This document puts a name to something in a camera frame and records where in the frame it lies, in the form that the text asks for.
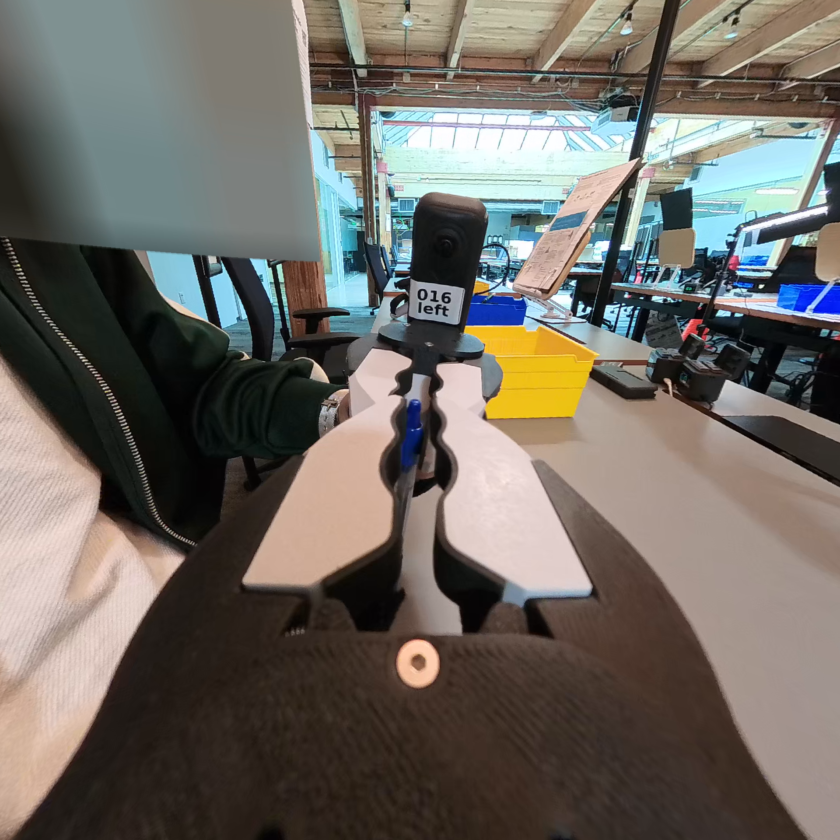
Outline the black flat box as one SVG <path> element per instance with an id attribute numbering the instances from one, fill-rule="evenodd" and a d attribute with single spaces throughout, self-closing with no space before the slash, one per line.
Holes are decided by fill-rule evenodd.
<path id="1" fill-rule="evenodd" d="M 595 365 L 590 378 L 628 401 L 652 400 L 658 393 L 657 386 L 650 380 L 635 376 L 620 364 Z"/>

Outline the wooden top office desk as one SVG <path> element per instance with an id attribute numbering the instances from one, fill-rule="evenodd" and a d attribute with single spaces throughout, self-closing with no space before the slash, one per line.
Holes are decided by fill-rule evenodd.
<path id="1" fill-rule="evenodd" d="M 760 347 L 752 364 L 750 389 L 766 393 L 775 379 L 788 348 L 829 353 L 838 358 L 839 317 L 836 314 L 808 314 L 776 305 L 775 297 L 712 298 L 655 284 L 614 283 L 624 295 L 621 305 L 660 312 L 678 319 L 700 319 L 701 326 L 734 338 L 750 347 Z"/>

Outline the ceiling projector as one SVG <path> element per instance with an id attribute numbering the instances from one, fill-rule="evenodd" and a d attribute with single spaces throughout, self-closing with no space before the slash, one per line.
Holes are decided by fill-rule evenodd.
<path id="1" fill-rule="evenodd" d="M 600 137 L 634 133 L 640 108 L 640 99 L 629 93 L 617 94 L 603 102 L 603 108 L 591 123 L 591 133 Z"/>

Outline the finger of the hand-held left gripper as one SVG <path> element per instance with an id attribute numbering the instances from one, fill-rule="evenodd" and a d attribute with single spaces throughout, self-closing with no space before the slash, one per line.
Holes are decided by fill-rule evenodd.
<path id="1" fill-rule="evenodd" d="M 397 377 L 409 371 L 412 360 L 393 350 L 372 349 L 350 376 L 351 416 L 393 423 L 403 398 L 393 395 Z"/>
<path id="2" fill-rule="evenodd" d="M 456 406 L 480 420 L 486 419 L 487 402 L 479 365 L 442 362 L 437 365 L 435 376 L 437 389 L 430 398 L 430 416 L 440 414 L 448 406 Z"/>

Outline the cardboard sheet on white stand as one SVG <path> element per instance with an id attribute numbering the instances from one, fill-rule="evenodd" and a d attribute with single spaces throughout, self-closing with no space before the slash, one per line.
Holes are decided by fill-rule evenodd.
<path id="1" fill-rule="evenodd" d="M 567 308 L 552 304 L 551 298 L 589 242 L 595 220 L 642 164 L 643 159 L 637 157 L 580 178 L 534 246 L 513 283 L 513 290 L 545 307 L 545 313 L 539 316 L 544 322 L 574 320 Z"/>

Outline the person's left forearm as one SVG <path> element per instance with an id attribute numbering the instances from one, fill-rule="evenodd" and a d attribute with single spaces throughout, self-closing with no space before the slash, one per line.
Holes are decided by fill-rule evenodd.
<path id="1" fill-rule="evenodd" d="M 309 359 L 264 362 L 227 352 L 194 405 L 200 453 L 271 459 L 299 455 L 315 444 L 324 428 L 324 401 L 342 391 L 314 379 L 314 367 Z"/>

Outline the blue plastic bin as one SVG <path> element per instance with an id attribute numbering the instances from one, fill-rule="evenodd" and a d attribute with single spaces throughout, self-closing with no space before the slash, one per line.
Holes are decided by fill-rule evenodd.
<path id="1" fill-rule="evenodd" d="M 839 282 L 817 284 L 784 284 L 780 286 L 776 305 L 795 312 L 839 314 Z"/>
<path id="2" fill-rule="evenodd" d="M 471 298 L 466 325 L 517 326 L 524 323 L 528 302 L 524 297 L 476 294 Z"/>

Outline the grey desk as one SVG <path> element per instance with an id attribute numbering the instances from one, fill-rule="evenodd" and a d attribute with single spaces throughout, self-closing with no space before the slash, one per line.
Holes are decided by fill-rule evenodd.
<path id="1" fill-rule="evenodd" d="M 465 633 L 434 578 L 433 468 L 395 623 L 336 648 L 371 679 L 339 680 L 372 703 L 360 804 L 340 780 L 339 815 L 275 799 L 245 836 L 838 838 L 838 487 L 591 378 L 572 417 L 488 423 L 536 464 L 592 595 Z"/>

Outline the wooden board stand black panel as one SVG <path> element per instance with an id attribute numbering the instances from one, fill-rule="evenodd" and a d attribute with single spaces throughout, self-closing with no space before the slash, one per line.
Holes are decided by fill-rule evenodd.
<path id="1" fill-rule="evenodd" d="M 814 301 L 805 310 L 813 314 L 839 279 L 839 222 L 825 224 L 819 231 L 815 246 L 815 275 L 825 283 Z"/>
<path id="2" fill-rule="evenodd" d="M 679 273 L 695 261 L 696 231 L 693 226 L 693 194 L 687 187 L 661 196 L 663 229 L 658 236 L 659 271 L 655 284 L 669 269 L 668 282 L 674 286 Z"/>

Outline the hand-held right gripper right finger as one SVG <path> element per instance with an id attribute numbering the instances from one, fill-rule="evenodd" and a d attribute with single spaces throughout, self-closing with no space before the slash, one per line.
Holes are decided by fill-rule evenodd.
<path id="1" fill-rule="evenodd" d="M 475 633 L 498 603 L 583 599 L 593 584 L 536 464 L 511 438 L 452 400 L 434 402 L 434 578 Z"/>

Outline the black battery charger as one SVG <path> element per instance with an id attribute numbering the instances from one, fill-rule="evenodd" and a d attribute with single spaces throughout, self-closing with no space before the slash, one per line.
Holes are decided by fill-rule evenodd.
<path id="1" fill-rule="evenodd" d="M 679 372 L 679 393 L 690 401 L 713 404 L 725 382 L 741 379 L 750 360 L 750 352 L 731 343 L 713 360 L 686 360 Z"/>
<path id="2" fill-rule="evenodd" d="M 676 350 L 653 349 L 647 361 L 647 378 L 656 385 L 664 384 L 666 380 L 675 384 L 683 364 L 699 358 L 705 347 L 705 341 L 692 333 Z"/>

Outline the blue pen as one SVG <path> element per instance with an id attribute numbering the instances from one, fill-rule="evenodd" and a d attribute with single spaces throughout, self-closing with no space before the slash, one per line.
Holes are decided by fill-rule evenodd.
<path id="1" fill-rule="evenodd" d="M 402 531 L 405 530 L 423 449 L 423 405 L 420 399 L 412 398 L 406 402 L 406 429 L 400 447 L 400 474 L 394 487 L 395 522 Z"/>

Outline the pale knit shirt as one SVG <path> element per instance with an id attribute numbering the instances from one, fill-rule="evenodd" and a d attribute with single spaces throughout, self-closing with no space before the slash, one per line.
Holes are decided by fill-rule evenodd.
<path id="1" fill-rule="evenodd" d="M 184 553 L 100 509 L 101 477 L 1 367 L 1 836 L 13 837 L 96 717 Z"/>

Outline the black office chair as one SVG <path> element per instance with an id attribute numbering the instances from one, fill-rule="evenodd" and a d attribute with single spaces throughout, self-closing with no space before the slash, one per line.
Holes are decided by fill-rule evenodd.
<path id="1" fill-rule="evenodd" d="M 211 279 L 223 271 L 231 279 L 238 298 L 245 310 L 251 337 L 250 356 L 261 361 L 271 361 L 276 318 L 270 297 L 251 261 L 245 258 L 220 258 L 212 263 L 205 255 L 192 257 L 206 314 L 211 323 L 220 326 L 217 304 Z M 280 260 L 271 259 L 271 270 L 280 318 L 280 336 L 286 346 L 283 361 L 309 358 L 321 366 L 334 385 L 346 386 L 348 347 L 359 336 L 352 332 L 319 332 L 322 321 L 332 317 L 347 317 L 350 312 L 341 308 L 309 308 L 290 311 L 286 315 L 280 290 L 278 267 Z"/>

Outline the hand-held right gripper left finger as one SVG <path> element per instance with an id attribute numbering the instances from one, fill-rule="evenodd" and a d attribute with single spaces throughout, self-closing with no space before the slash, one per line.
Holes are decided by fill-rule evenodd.
<path id="1" fill-rule="evenodd" d="M 341 602 L 358 629 L 391 628 L 404 597 L 404 400 L 388 395 L 311 447 L 242 580 L 243 593 Z"/>

